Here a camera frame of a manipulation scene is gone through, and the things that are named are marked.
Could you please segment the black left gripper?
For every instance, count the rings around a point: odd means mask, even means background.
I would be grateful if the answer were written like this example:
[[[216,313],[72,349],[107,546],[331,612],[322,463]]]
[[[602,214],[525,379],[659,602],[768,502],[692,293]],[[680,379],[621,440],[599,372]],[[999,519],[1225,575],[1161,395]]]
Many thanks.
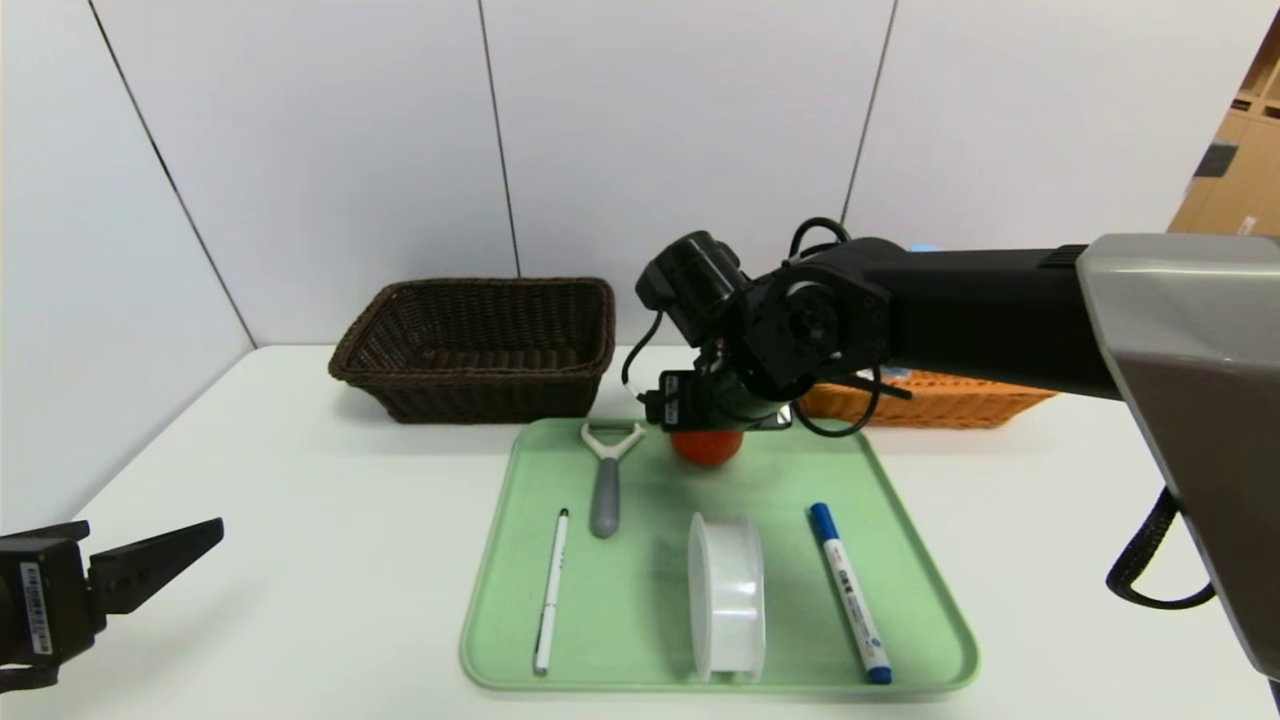
[[[60,666],[95,644],[102,615],[128,615],[224,538],[214,518],[90,557],[73,539],[4,538],[3,664]]]

